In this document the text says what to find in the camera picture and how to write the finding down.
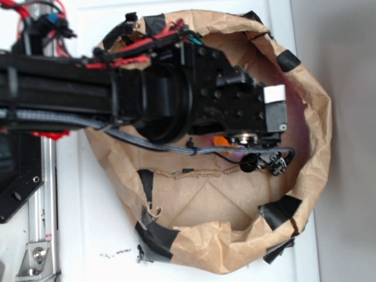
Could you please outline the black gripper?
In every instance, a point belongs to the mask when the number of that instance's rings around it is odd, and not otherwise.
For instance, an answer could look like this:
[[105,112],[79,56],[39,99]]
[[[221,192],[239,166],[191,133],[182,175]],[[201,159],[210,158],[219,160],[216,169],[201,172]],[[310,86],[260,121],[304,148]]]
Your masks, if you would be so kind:
[[288,128],[285,85],[258,83],[223,51],[182,42],[181,66],[193,104],[186,132],[231,143],[275,147]]

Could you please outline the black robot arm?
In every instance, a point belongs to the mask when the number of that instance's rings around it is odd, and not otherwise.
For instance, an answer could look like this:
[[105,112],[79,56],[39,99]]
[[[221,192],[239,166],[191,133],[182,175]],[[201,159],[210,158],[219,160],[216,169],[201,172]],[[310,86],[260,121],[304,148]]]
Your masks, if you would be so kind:
[[2,127],[59,132],[110,125],[131,125],[154,144],[188,134],[275,146],[287,130],[285,90],[272,94],[222,51],[188,42],[155,49],[143,70],[1,56]]

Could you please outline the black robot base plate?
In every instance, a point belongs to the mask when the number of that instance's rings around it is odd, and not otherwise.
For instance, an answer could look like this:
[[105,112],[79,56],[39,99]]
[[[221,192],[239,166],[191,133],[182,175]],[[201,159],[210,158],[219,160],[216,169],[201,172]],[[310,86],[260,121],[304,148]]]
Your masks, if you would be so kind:
[[1,134],[1,223],[43,184],[42,140],[29,133]]

